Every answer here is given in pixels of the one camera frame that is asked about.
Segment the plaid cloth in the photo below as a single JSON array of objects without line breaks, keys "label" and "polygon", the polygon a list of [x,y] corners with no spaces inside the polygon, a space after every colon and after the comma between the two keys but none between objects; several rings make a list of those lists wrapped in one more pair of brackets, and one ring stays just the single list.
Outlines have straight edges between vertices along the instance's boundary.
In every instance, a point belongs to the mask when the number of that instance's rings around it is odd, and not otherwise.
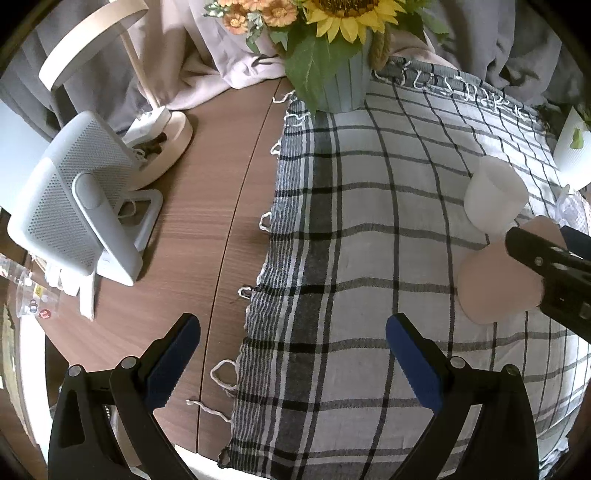
[{"label": "plaid cloth", "polygon": [[387,347],[393,312],[474,368],[516,365],[540,435],[580,404],[586,342],[539,310],[476,325],[457,300],[458,267],[489,242],[462,206],[479,157],[524,179],[531,197],[517,223],[551,215],[560,184],[534,112],[458,75],[391,61],[364,109],[287,119],[227,466],[276,479],[389,478],[431,419]]}]

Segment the blue gripper pad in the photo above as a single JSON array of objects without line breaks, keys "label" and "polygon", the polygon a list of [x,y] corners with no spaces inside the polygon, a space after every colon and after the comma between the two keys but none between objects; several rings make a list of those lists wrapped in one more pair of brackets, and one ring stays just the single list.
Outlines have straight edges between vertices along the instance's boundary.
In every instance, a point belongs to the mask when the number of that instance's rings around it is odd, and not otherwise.
[{"label": "blue gripper pad", "polygon": [[166,351],[146,378],[144,403],[149,411],[162,408],[172,395],[174,387],[199,345],[201,327],[195,315],[189,315]]},{"label": "blue gripper pad", "polygon": [[386,322],[386,340],[419,402],[436,415],[443,405],[443,382],[437,367],[426,358],[427,340],[403,313],[392,315]]}]

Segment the silver screw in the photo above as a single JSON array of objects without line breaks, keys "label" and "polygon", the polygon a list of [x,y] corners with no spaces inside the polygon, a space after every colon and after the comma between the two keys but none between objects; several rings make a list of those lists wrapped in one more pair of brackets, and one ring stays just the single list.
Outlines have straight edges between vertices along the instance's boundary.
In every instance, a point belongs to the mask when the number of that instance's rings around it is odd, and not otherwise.
[{"label": "silver screw", "polygon": [[517,367],[515,365],[507,365],[505,367],[505,369],[507,370],[507,373],[509,375],[513,375],[514,377],[519,375],[519,370],[517,369]]},{"label": "silver screw", "polygon": [[127,356],[121,361],[121,367],[125,369],[130,369],[135,367],[135,364],[138,362],[138,359],[134,356]]},{"label": "silver screw", "polygon": [[453,356],[449,361],[454,368],[464,368],[466,361],[461,356]]},{"label": "silver screw", "polygon": [[82,372],[80,365],[74,365],[68,370],[68,375],[70,375],[71,377],[76,377],[80,374],[80,372]]}]

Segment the brown wood surface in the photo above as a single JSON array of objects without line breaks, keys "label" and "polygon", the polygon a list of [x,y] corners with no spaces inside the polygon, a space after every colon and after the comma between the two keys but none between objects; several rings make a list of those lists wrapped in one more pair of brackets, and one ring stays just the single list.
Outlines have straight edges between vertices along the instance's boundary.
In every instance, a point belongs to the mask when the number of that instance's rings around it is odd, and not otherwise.
[{"label": "brown wood surface", "polygon": [[[291,89],[287,79],[283,79],[277,97],[282,97]],[[287,103],[271,105],[262,127],[232,222],[213,305],[201,400],[208,407],[220,410],[227,416],[232,414],[233,400],[210,378],[209,372],[219,361],[225,358],[235,359],[246,335],[244,322],[248,301],[238,297],[237,290],[244,284],[256,284],[256,277],[267,254],[269,236],[259,229],[258,224],[261,215],[269,211],[273,203],[277,158],[269,150],[281,137],[286,107]],[[235,382],[231,366],[224,367],[219,373],[224,381]],[[205,457],[217,459],[229,441],[230,425],[218,416],[201,411],[198,452]]]},{"label": "brown wood surface", "polygon": [[[164,206],[138,282],[129,288],[102,279],[94,322],[78,313],[76,298],[66,295],[61,297],[58,318],[41,322],[70,364],[95,371],[113,368],[125,356],[141,355],[183,312],[197,315],[202,341],[167,406],[155,412],[170,441],[193,452],[199,412],[185,399],[200,395],[230,225],[279,82],[229,90],[187,113],[193,125],[198,123],[196,133],[183,158],[152,185],[164,194]],[[271,200],[272,190],[266,205]]]}]

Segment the white cup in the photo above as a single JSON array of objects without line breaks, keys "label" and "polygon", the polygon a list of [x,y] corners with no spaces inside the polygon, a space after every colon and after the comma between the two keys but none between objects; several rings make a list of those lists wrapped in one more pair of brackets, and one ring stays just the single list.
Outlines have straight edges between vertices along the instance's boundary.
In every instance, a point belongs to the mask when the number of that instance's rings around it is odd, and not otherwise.
[{"label": "white cup", "polygon": [[464,210],[481,232],[502,235],[529,198],[525,183],[513,167],[487,155],[480,159],[478,171],[468,184]]}]

